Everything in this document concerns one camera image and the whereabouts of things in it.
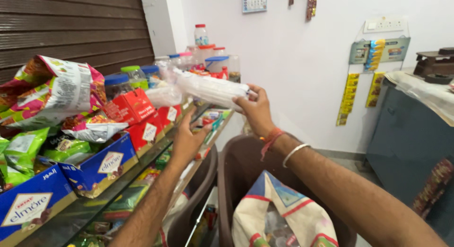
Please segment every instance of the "blue jar lid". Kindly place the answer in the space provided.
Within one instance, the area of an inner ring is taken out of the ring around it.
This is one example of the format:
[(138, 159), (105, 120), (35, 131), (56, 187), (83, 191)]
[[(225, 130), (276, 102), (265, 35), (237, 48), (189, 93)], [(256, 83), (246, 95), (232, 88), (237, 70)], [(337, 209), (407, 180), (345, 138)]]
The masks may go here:
[(142, 66), (140, 69), (145, 73), (145, 74), (150, 74), (150, 73), (155, 73), (156, 71), (159, 71), (159, 67), (157, 65), (153, 66)]
[(225, 60), (228, 60), (228, 56), (214, 56), (205, 59), (206, 62), (220, 62)]
[(120, 83), (129, 81), (128, 74), (108, 75), (108, 76), (105, 76), (104, 79), (105, 79), (105, 82), (104, 82), (105, 86), (120, 84)]

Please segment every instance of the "silver bangle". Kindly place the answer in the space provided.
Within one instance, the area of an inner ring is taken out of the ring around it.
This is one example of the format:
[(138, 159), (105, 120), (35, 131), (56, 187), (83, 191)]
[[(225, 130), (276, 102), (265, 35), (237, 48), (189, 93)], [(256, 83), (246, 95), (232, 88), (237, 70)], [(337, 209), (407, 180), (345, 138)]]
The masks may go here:
[(287, 163), (287, 160), (293, 155), (293, 153), (295, 153), (296, 151), (298, 151), (298, 150), (300, 150), (300, 149), (302, 149), (302, 148), (304, 148), (304, 147), (307, 147), (307, 146), (310, 147), (309, 144), (301, 144), (301, 145), (299, 145), (298, 147), (294, 148), (294, 149), (287, 155), (287, 157), (284, 159), (284, 162), (282, 163), (282, 166), (283, 166), (284, 168), (287, 168), (287, 166), (286, 166), (285, 164)]

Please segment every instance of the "forearm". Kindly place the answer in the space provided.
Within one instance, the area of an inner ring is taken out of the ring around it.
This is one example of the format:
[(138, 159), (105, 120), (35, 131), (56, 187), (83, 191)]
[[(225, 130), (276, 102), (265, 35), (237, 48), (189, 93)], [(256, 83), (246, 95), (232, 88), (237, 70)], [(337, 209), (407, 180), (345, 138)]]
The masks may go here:
[[(300, 144), (288, 135), (282, 135), (273, 150), (286, 156)], [(287, 166), (336, 215), (372, 245), (445, 246), (406, 205), (314, 150), (305, 147), (295, 152)]]
[(178, 158), (170, 159), (165, 170), (157, 177), (110, 247), (149, 247), (153, 245), (167, 212), (173, 190), (184, 169), (176, 166), (179, 163), (175, 159)]

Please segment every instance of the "green jar lid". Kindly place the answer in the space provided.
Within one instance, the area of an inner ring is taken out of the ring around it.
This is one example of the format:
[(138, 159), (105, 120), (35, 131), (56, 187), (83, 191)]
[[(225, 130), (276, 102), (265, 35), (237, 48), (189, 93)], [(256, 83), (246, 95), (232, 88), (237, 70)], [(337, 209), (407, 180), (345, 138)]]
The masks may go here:
[(126, 67), (121, 67), (120, 70), (122, 72), (130, 72), (130, 71), (136, 71), (140, 70), (140, 66), (134, 65), (134, 66), (126, 66)]

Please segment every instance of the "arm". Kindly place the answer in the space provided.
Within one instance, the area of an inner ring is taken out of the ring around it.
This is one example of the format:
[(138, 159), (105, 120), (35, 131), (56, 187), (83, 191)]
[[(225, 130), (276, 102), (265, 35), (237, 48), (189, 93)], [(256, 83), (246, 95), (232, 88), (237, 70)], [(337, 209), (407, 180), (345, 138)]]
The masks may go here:
[[(244, 110), (255, 134), (267, 136), (275, 128), (264, 89), (256, 102), (234, 99)], [(286, 157), (301, 142), (281, 135), (272, 151)], [(304, 147), (287, 161), (290, 168), (346, 224), (373, 246), (446, 246), (416, 213), (385, 190)]]
[(189, 124), (194, 111), (195, 108), (182, 120), (173, 141), (172, 157), (165, 170), (157, 177), (110, 247), (149, 247), (153, 245), (180, 175), (196, 156), (203, 140), (211, 131), (211, 125), (206, 125), (196, 135), (191, 133)]

